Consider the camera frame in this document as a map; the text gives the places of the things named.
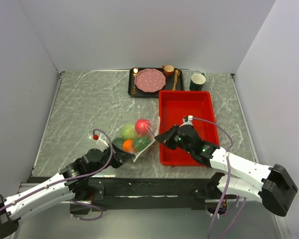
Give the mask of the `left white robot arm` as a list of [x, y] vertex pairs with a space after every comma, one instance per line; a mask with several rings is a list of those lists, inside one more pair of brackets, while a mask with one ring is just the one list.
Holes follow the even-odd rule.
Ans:
[[119, 168], [134, 157], [116, 147], [93, 148], [43, 183], [13, 196], [0, 195], [0, 239], [16, 232], [31, 216], [64, 201], [85, 199], [90, 176], [109, 166]]

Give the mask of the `green avocado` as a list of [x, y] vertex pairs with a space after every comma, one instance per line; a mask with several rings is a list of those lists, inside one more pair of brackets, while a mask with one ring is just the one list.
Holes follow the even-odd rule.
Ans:
[[122, 139], [121, 137], [116, 137], [113, 139], [112, 144], [119, 149], [123, 149], [124, 142], [125, 140]]

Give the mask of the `clear zip top bag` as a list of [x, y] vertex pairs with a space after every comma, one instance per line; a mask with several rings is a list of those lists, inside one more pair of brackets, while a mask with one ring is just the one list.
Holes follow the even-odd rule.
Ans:
[[153, 120], [137, 119], [132, 123], [125, 123], [112, 138], [112, 144], [134, 156], [133, 162], [146, 155], [150, 146], [158, 135], [160, 118]]

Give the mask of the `light green cabbage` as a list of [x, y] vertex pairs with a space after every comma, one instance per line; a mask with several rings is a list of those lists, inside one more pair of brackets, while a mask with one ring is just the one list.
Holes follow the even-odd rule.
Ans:
[[128, 140], [128, 139], [134, 139], [135, 137], [137, 137], [135, 125], [132, 123], [125, 124], [121, 130], [121, 138], [124, 140]]

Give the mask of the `red apple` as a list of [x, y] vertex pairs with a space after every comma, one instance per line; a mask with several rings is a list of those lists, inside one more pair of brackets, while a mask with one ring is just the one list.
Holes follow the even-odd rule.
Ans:
[[147, 119], [139, 119], [135, 123], [135, 131], [140, 135], [146, 135], [151, 129], [151, 123]]

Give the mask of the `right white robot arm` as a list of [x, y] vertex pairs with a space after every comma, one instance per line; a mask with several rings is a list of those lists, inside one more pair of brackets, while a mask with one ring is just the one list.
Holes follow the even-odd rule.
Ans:
[[284, 217], [298, 192], [287, 170], [279, 165], [262, 165], [226, 152], [202, 140], [190, 124], [174, 125], [157, 135], [156, 141], [169, 149], [182, 149], [201, 165], [217, 169], [207, 186], [213, 198], [224, 193], [262, 203], [271, 213]]

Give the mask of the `green bell pepper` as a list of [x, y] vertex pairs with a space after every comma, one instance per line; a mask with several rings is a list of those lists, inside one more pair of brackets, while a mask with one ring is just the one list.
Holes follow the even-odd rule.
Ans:
[[135, 152], [142, 151], [150, 144], [150, 142], [151, 140], [147, 136], [139, 136], [134, 138]]

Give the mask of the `orange tangerine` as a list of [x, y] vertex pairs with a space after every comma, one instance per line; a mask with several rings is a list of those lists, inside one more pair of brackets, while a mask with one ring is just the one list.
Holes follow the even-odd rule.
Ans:
[[135, 152], [134, 140], [133, 139], [125, 140], [122, 144], [122, 150], [128, 153], [134, 153]]

